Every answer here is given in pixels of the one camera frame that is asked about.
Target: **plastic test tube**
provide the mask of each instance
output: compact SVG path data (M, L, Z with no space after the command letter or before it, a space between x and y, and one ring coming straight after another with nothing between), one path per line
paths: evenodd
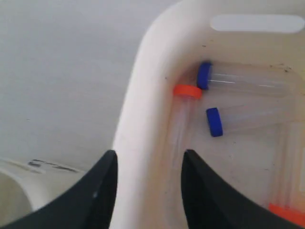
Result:
M172 228L179 229L183 222L177 217L184 216L181 197L181 170L186 142L190 135L189 125L196 107L197 100L202 96L202 90L191 85L176 85L173 91L174 104L168 133L165 154L168 154L170 168L166 182L165 217Z
M269 210L305 227L305 123L282 125Z
M213 137L229 132L266 125L302 120L304 112L297 105L296 97L285 97L260 104L246 104L227 108L210 108L206 117Z
M281 79L268 79L268 77L217 73L213 72L213 65L210 62L204 62L199 67L197 86L203 90L211 88L282 97L295 88L295 83Z

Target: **blue cap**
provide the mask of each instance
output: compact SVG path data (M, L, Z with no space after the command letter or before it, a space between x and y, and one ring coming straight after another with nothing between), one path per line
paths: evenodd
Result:
M218 109L210 108L206 111L206 117L208 120L208 124L210 127L210 132L213 137L219 137L222 136L223 133L223 125L221 124L221 118L218 112Z
M197 87L202 90L209 90L209 80L211 78L212 73L212 63L211 62L203 62L198 70L197 74Z

